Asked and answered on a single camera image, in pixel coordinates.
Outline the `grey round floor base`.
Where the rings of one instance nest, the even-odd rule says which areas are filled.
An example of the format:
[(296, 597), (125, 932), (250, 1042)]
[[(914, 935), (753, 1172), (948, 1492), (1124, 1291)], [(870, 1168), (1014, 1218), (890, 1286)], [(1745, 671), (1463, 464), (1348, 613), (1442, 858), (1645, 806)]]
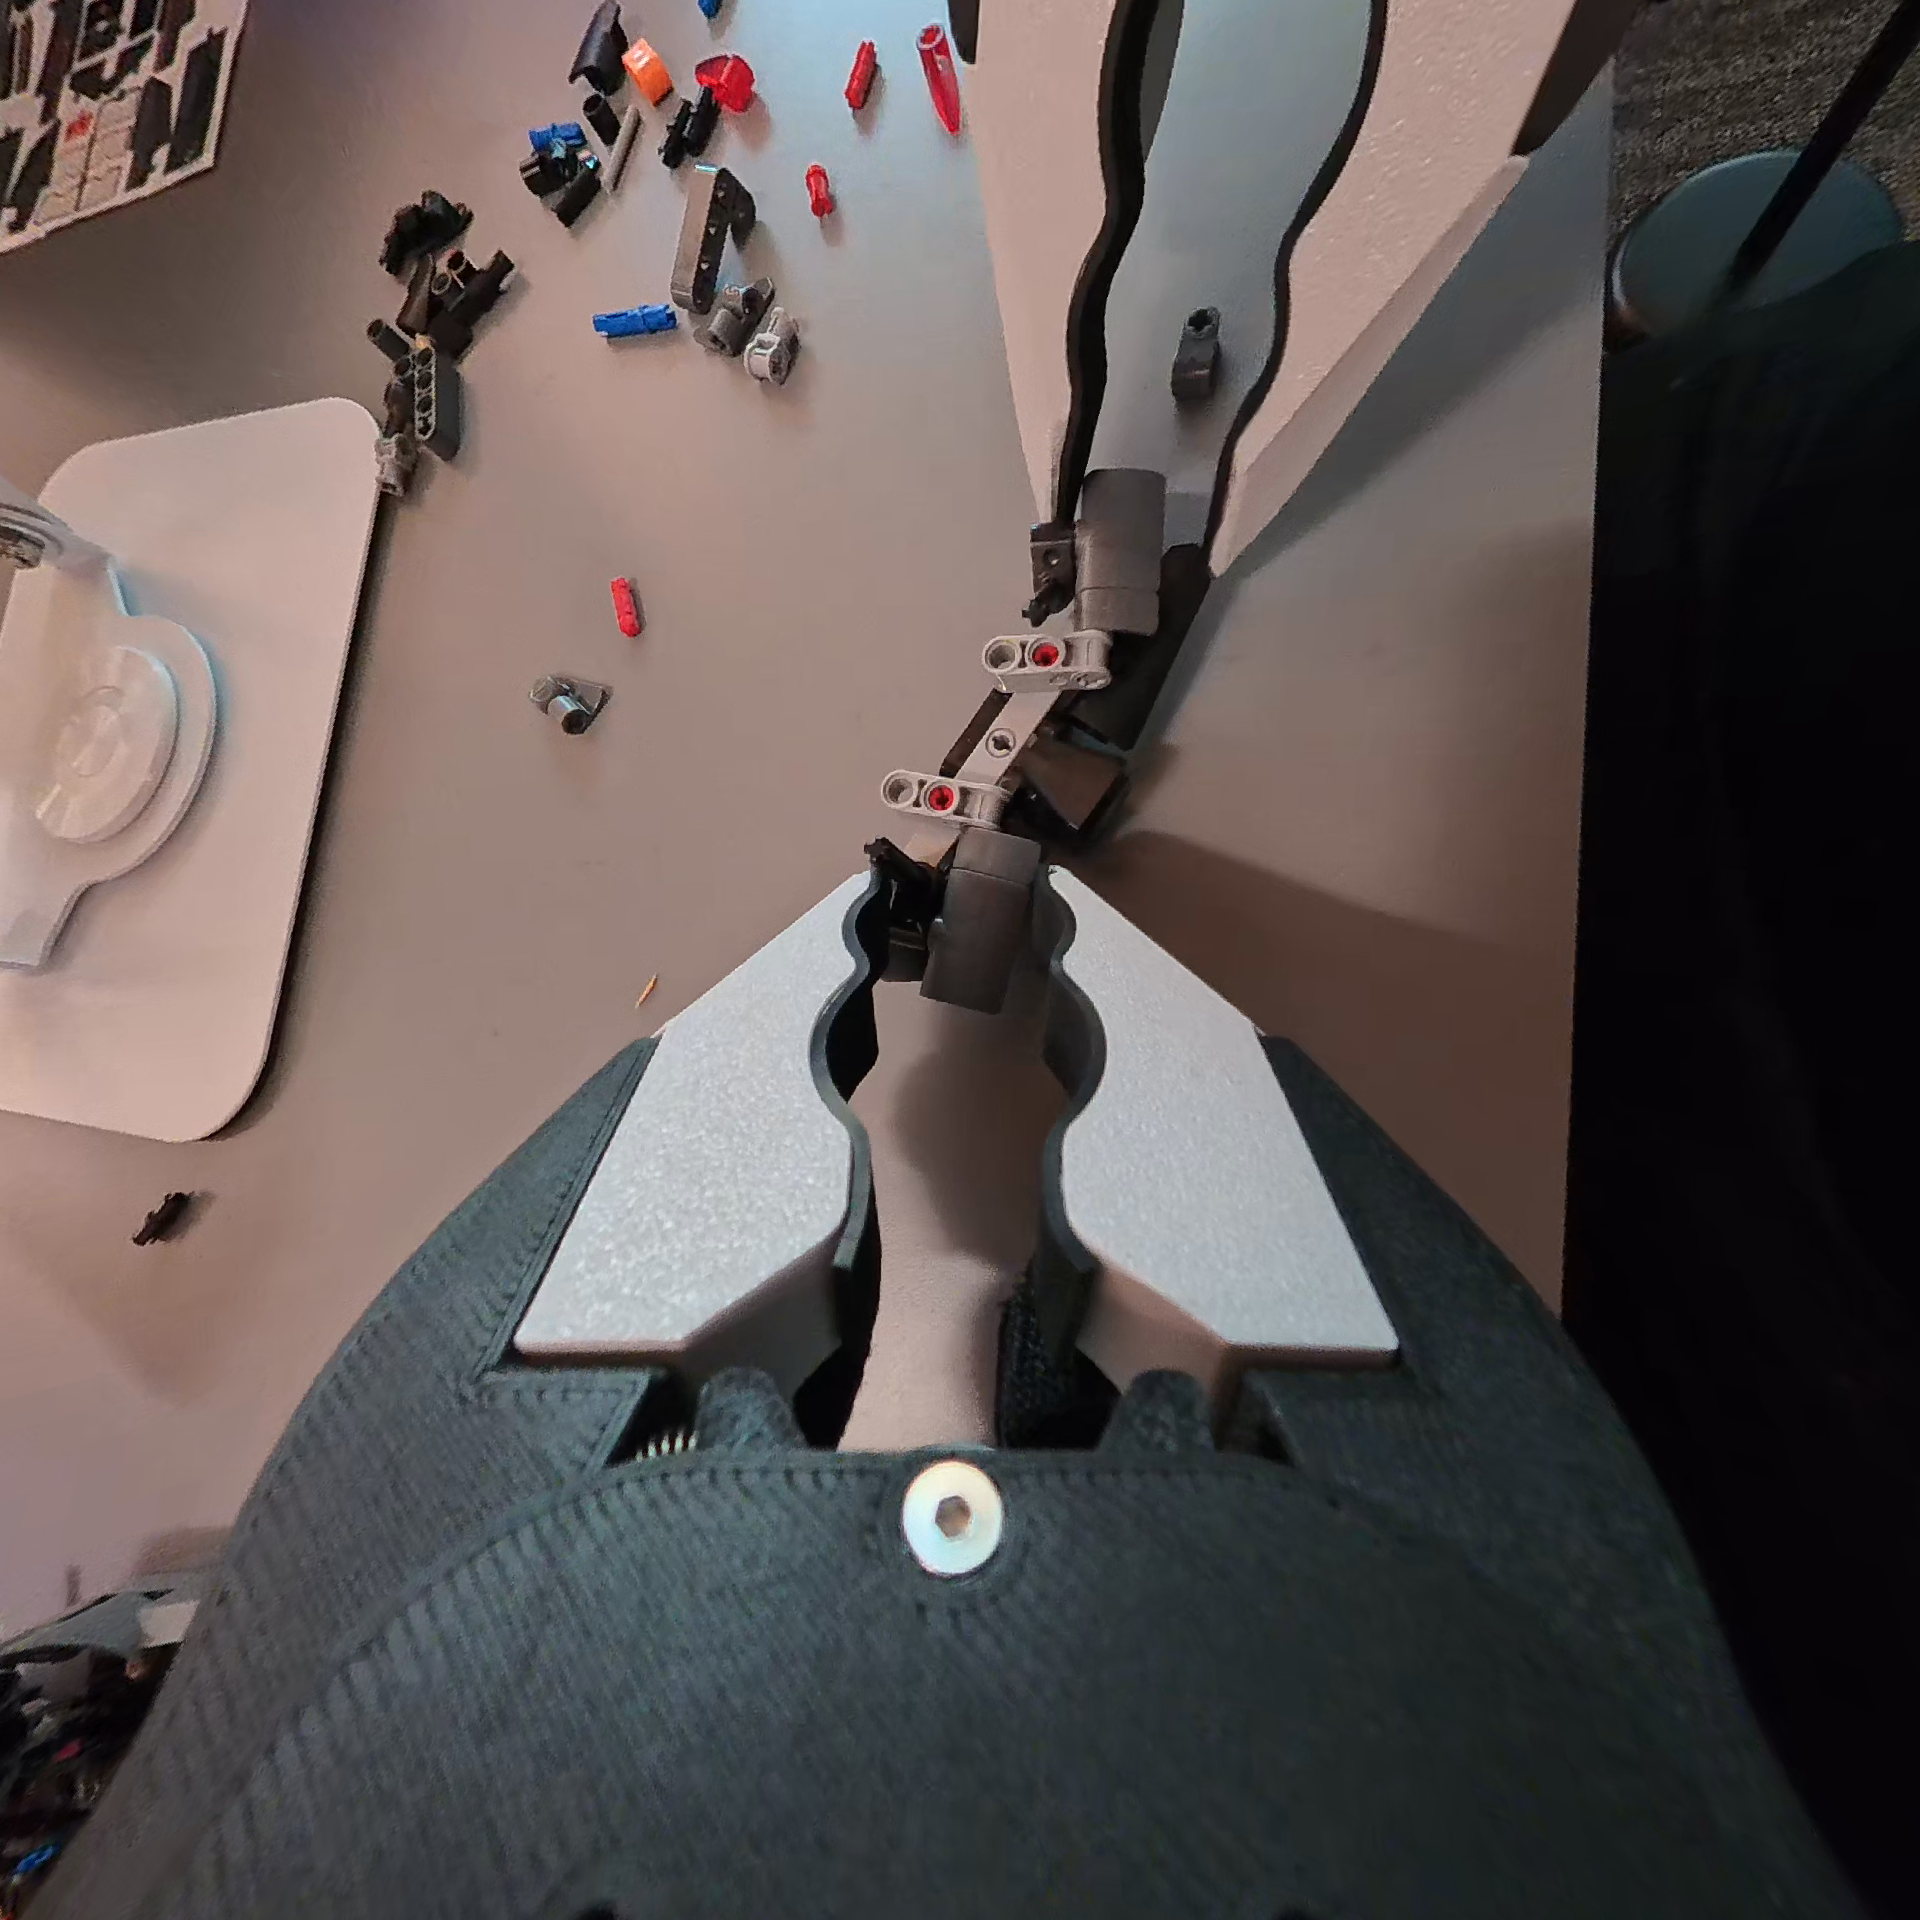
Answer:
[[(1606, 349), (1657, 341), (1705, 312), (1791, 164), (1791, 150), (1721, 160), (1636, 214), (1606, 262)], [(1886, 184), (1856, 162), (1838, 160), (1734, 307), (1798, 296), (1901, 238), (1904, 216)]]

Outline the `black slanted pole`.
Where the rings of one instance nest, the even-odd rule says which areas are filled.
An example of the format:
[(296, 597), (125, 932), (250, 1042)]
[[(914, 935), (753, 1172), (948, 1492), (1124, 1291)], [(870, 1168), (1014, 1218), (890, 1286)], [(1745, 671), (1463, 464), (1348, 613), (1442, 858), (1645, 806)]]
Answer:
[(1817, 187), (1844, 155), (1888, 86), (1901, 76), (1914, 43), (1918, 2), (1898, 2), (1732, 253), (1718, 284), (1718, 303), (1741, 300), (1745, 288), (1764, 272), (1810, 206)]

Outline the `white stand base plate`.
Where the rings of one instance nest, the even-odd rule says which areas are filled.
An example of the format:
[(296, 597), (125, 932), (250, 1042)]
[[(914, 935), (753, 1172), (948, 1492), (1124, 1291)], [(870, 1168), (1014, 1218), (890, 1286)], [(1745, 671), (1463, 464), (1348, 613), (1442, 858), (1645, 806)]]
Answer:
[(5, 483), (5, 568), (110, 559), (209, 651), (194, 806), (85, 893), (52, 962), (1, 978), (1, 1106), (192, 1143), (250, 1099), (280, 989), (376, 519), (372, 414), (321, 397), (112, 438)]

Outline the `grey black lego assembly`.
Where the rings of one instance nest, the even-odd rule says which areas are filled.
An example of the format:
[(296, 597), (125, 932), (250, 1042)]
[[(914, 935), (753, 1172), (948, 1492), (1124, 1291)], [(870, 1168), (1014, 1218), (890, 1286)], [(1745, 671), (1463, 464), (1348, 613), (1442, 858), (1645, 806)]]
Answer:
[(1165, 536), (1167, 479), (1088, 476), (1077, 516), (1030, 534), (1024, 627), (980, 650), (983, 704), (937, 768), (901, 768), (885, 806), (924, 829), (869, 862), (890, 914), (889, 968), (921, 994), (993, 1014), (1009, 989), (1052, 848), (1085, 848), (1117, 818), (1134, 758), (1213, 574)]

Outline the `lego pieces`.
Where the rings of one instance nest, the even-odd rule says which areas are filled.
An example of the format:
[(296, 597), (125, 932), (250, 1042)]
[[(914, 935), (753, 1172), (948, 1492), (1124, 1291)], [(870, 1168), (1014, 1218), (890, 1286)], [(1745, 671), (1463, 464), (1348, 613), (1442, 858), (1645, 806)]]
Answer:
[[(709, 55), (694, 64), (692, 85), (678, 86), (657, 47), (626, 29), (622, 4), (605, 2), (589, 13), (567, 77), (585, 86), (580, 119), (532, 128), (519, 162), (521, 184), (565, 228), (622, 182), (645, 104), (673, 104), (657, 158), (671, 174), (688, 170), (668, 300), (594, 315), (592, 332), (607, 342), (652, 339), (688, 317), (696, 346), (782, 387), (800, 328), (780, 307), (775, 282), (721, 282), (726, 251), (752, 239), (756, 200), (728, 167), (703, 162), (719, 122), (756, 103), (746, 56)], [(407, 495), (422, 453), (450, 462), (464, 443), (457, 366), (517, 272), (502, 251), (474, 261), (462, 248), (471, 219), (466, 203), (426, 187), (394, 207), (380, 242), (380, 269), (405, 284), (397, 317), (368, 324), (388, 371), (372, 455), (384, 495)]]

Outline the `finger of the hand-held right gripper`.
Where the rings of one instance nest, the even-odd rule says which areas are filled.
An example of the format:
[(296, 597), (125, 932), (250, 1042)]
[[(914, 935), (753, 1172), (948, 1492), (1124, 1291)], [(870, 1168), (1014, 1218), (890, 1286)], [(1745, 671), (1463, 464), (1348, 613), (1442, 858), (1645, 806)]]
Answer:
[(1074, 516), (1144, 200), (1151, 2), (980, 2), (966, 114), (1037, 522)]
[(1215, 575), (1288, 502), (1521, 179), (1514, 132), (1569, 7), (1370, 4), (1350, 108), (1279, 239), (1270, 355), (1221, 451)]

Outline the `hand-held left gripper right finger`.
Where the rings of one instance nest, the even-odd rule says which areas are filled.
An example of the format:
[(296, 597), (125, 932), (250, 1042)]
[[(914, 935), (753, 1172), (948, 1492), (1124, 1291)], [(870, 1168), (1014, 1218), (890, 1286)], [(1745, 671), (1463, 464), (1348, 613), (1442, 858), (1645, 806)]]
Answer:
[(1068, 871), (1040, 878), (1040, 1338), (1096, 1368), (1373, 1368), (1400, 1351), (1237, 1005)]

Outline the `lego sticker sheet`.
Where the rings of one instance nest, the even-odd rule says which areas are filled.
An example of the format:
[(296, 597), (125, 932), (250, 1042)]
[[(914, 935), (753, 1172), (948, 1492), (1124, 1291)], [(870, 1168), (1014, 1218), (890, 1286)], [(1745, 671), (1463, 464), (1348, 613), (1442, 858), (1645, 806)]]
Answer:
[(1, 4), (1, 253), (207, 172), (247, 2)]

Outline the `tray of sorted parts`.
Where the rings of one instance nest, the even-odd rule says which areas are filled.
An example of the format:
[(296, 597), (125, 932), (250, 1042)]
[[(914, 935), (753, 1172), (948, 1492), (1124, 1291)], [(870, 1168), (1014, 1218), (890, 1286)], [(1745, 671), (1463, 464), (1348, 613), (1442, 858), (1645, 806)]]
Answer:
[(142, 1574), (1, 1646), (1, 1915), (32, 1908), (153, 1708), (207, 1568)]

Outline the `pale stand bracket with disc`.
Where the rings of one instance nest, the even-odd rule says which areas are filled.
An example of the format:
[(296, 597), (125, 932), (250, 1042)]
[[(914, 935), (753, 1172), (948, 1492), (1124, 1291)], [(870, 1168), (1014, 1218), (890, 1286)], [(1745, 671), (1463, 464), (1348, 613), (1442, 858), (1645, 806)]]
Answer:
[(1, 965), (41, 971), (85, 893), (145, 864), (220, 734), (207, 647), (136, 613), (118, 567), (24, 578), (1, 650)]

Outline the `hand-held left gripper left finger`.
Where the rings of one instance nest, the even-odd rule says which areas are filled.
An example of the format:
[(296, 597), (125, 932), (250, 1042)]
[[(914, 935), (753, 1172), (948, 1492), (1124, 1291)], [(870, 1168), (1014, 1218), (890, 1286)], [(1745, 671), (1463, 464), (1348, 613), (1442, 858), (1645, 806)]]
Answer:
[(872, 1182), (832, 1068), (872, 1013), (870, 871), (670, 1016), (513, 1333), (527, 1359), (828, 1365)]

